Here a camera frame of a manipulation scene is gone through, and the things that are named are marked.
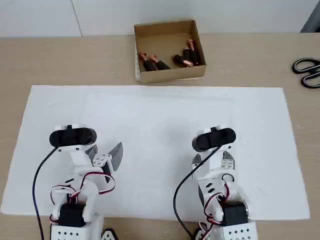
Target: wire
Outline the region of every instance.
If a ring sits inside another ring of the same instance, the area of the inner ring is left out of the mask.
[[[52,197],[52,191],[54,189],[61,189],[62,191],[64,190],[72,190],[73,191],[73,194],[76,193],[77,191],[71,186],[71,185],[55,185],[51,188],[51,191],[50,191],[50,198],[51,198],[51,202],[53,205],[55,205],[55,201],[54,201],[54,198]]]
[[[184,224],[184,222],[181,220],[181,218],[179,217],[179,214],[177,212],[177,207],[176,207],[176,200],[177,200],[177,195],[179,192],[179,189],[181,188],[182,184],[185,183],[185,181],[192,175],[194,174],[195,171],[197,171],[209,158],[212,157],[213,154],[215,154],[219,149],[221,148],[221,146],[219,145],[215,150],[213,150],[203,161],[201,161],[191,172],[188,173],[187,176],[184,177],[184,179],[179,183],[179,185],[176,187],[174,195],[173,195],[173,211],[174,214],[176,216],[176,219],[178,220],[178,222],[181,224],[181,226],[184,228],[184,230],[186,231],[186,233],[190,236],[191,239],[194,239],[193,234],[190,232],[190,230],[188,229],[188,227]]]
[[[116,187],[116,180],[109,174],[107,173],[104,173],[104,172],[95,172],[95,171],[91,171],[91,172],[87,172],[83,178],[82,178],[82,181],[81,181],[81,185],[80,185],[80,189],[78,191],[76,191],[73,195],[70,196],[70,199],[69,201],[71,201],[73,198],[75,197],[78,197],[78,195],[81,193],[81,191],[83,190],[84,188],[84,183],[85,183],[85,180],[86,180],[86,177],[89,176],[89,175],[101,175],[101,176],[105,176],[109,179],[111,179],[113,181],[113,187],[110,188],[110,189],[103,189],[103,190],[100,190],[99,191],[99,195],[103,195],[103,194],[106,194],[106,193],[110,193],[111,191],[113,191]]]
[[[214,224],[211,223],[211,226],[207,231],[205,231],[204,235],[202,236],[201,240],[205,240],[207,237],[209,237],[209,234],[211,233],[212,228],[214,227]]]
[[[38,206],[37,206],[37,202],[36,202],[36,194],[35,194],[35,188],[36,188],[36,180],[39,174],[39,171],[41,169],[41,167],[43,166],[43,164],[45,164],[45,162],[51,157],[52,154],[54,154],[54,152],[58,149],[59,147],[56,146],[40,163],[40,165],[38,166],[37,170],[35,171],[34,177],[33,177],[33,183],[32,183],[32,200],[33,200],[33,205],[34,205],[34,210],[36,213],[36,218],[38,220],[38,224],[39,224],[39,229],[40,229],[40,234],[41,234],[41,239],[45,240],[45,236],[44,236],[44,231],[42,229],[42,224],[41,224],[41,219],[40,219],[40,215],[39,215],[39,211],[38,211]]]
[[[223,197],[225,197],[225,195],[224,195],[222,192],[217,192],[217,193],[213,194],[213,195],[208,199],[208,201],[206,201],[206,203],[205,203],[205,205],[204,205],[204,209],[203,209],[204,215],[206,216],[206,220],[207,220],[209,223],[214,224],[214,225],[220,225],[220,224],[222,224],[222,222],[221,222],[221,221],[216,221],[216,220],[214,219],[214,217],[212,216],[212,214],[207,213],[207,208],[208,208],[208,206],[210,205],[211,201],[212,201],[213,199],[215,199],[217,196],[223,196]]]

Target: red and white wire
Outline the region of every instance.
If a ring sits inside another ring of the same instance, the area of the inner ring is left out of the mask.
[[[204,222],[201,222],[201,221],[199,222],[198,225],[199,225],[200,229],[205,232],[204,235],[202,236],[201,240],[205,240],[209,236],[214,225],[221,225],[222,224],[222,221],[214,220],[214,217],[211,215],[211,213],[207,213],[206,210],[207,210],[208,206],[210,205],[211,201],[214,200],[215,198],[217,198],[218,196],[222,196],[224,198],[223,202],[226,202],[228,200],[228,198],[230,196],[230,189],[229,189],[226,182],[225,182],[224,186],[226,189],[226,194],[224,194],[222,192],[217,192],[217,193],[213,194],[208,199],[208,201],[206,201],[206,203],[204,205],[204,215],[206,216],[206,220],[209,223],[211,223],[211,225],[210,225],[209,229],[205,229],[205,228],[207,228],[207,225]]]
[[[109,174],[107,174],[107,173],[104,173],[104,172],[94,172],[94,171],[87,172],[87,173],[83,176],[83,178],[82,178],[81,185],[80,185],[80,189],[79,189],[78,191],[76,191],[76,192],[70,197],[70,201],[71,201],[73,198],[77,197],[77,196],[81,193],[81,191],[82,191],[83,188],[84,188],[85,180],[86,180],[86,178],[87,178],[88,176],[90,176],[90,175],[100,175],[100,176],[108,177],[110,180],[113,181],[113,187],[110,188],[110,189],[100,190],[100,191],[99,191],[99,195],[103,195],[103,194],[110,193],[111,191],[113,191],[113,190],[115,189],[115,187],[116,187],[116,180],[115,180],[111,175],[109,175]]]
[[[202,236],[201,240],[205,240],[207,237],[209,237],[209,234],[211,233],[211,230],[213,228],[214,224],[211,223],[211,226],[207,231],[205,231],[204,235]]]
[[[53,205],[55,205],[55,201],[52,197],[52,191],[54,189],[61,189],[62,191],[63,190],[71,190],[72,192],[67,192],[68,194],[75,194],[76,193],[76,190],[70,185],[55,185],[55,186],[53,186],[50,190],[50,198],[51,198],[51,202],[53,203]]]

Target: scissors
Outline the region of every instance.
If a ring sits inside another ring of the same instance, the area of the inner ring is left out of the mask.
[[[305,68],[298,68],[298,65],[300,63],[311,63],[312,66],[308,66]],[[306,74],[309,73],[309,75],[304,76],[301,79],[301,84],[302,86],[304,86],[305,88],[308,89],[318,89],[320,88],[320,83],[319,84],[310,84],[309,80],[311,79],[315,79],[316,77],[320,76],[320,60],[311,58],[311,57],[304,57],[301,58],[297,61],[295,61],[292,65],[292,71],[295,74]]]

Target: black cable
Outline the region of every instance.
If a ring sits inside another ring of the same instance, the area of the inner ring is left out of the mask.
[[[51,155],[58,149],[59,147],[56,146],[44,159],[43,161],[40,163],[40,165],[38,166],[35,174],[34,174],[34,178],[33,178],[33,183],[32,183],[32,199],[33,199],[33,205],[34,205],[34,210],[36,213],[36,218],[38,220],[38,224],[39,224],[39,229],[40,229],[40,234],[41,234],[41,240],[45,240],[45,236],[44,236],[44,231],[42,229],[42,224],[41,224],[41,219],[40,219],[40,215],[39,215],[39,211],[38,211],[38,206],[37,206],[37,202],[36,202],[36,196],[35,196],[35,188],[36,188],[36,180],[38,177],[38,173],[42,167],[42,165],[51,157]]]
[[[184,230],[186,231],[186,233],[190,236],[191,239],[194,239],[193,234],[190,232],[190,230],[188,229],[188,227],[184,224],[184,222],[181,220],[181,218],[179,217],[179,214],[177,212],[177,208],[176,208],[176,199],[177,199],[177,195],[178,195],[178,191],[180,189],[180,187],[182,186],[182,184],[184,184],[184,182],[192,175],[194,174],[195,171],[197,171],[209,158],[212,157],[213,154],[215,154],[222,146],[218,146],[215,150],[213,150],[203,161],[201,161],[191,172],[188,173],[187,176],[185,176],[185,178],[179,183],[179,185],[176,187],[176,190],[174,192],[173,195],[173,210],[174,210],[174,214],[176,216],[176,219],[178,219],[179,223],[181,224],[181,226],[184,228]]]

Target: wooden table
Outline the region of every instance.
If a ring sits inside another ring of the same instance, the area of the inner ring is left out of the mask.
[[[203,34],[200,38],[208,65],[205,77],[157,85],[284,88],[311,220],[259,221],[259,239],[318,239],[320,89],[302,87],[291,64],[299,57],[319,59],[320,35]],[[134,37],[0,39],[0,80],[2,198],[31,85],[135,85]],[[49,222],[46,217],[42,222],[49,239]],[[105,226],[114,228],[120,240],[188,239],[175,221],[107,218]],[[0,233],[1,240],[40,239],[34,216],[1,214]]]

